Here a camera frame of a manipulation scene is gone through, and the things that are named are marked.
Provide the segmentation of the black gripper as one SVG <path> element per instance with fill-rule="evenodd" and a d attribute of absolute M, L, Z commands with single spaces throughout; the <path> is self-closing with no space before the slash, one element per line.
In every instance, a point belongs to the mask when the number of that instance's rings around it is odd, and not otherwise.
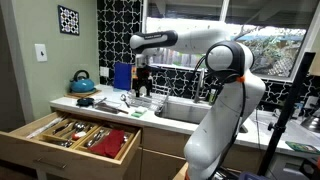
<path fill-rule="evenodd" d="M 146 88 L 146 95 L 149 96 L 152 90 L 152 80 L 149 78 L 150 68 L 148 66 L 137 69 L 137 78 L 134 80 L 136 96 L 140 96 L 140 89 Z"/>

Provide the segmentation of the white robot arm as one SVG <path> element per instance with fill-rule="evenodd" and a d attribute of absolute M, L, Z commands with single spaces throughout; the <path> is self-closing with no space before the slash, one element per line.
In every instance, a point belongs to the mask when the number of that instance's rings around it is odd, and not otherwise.
<path fill-rule="evenodd" d="M 184 146 L 188 163 L 186 180 L 208 180 L 222 164 L 241 125 L 264 95 L 265 83 L 251 72 L 252 51 L 232 41 L 221 27 L 182 33 L 175 30 L 136 32 L 129 44 L 138 59 L 147 59 L 160 48 L 202 54 L 209 73 L 223 83 L 214 104 Z"/>

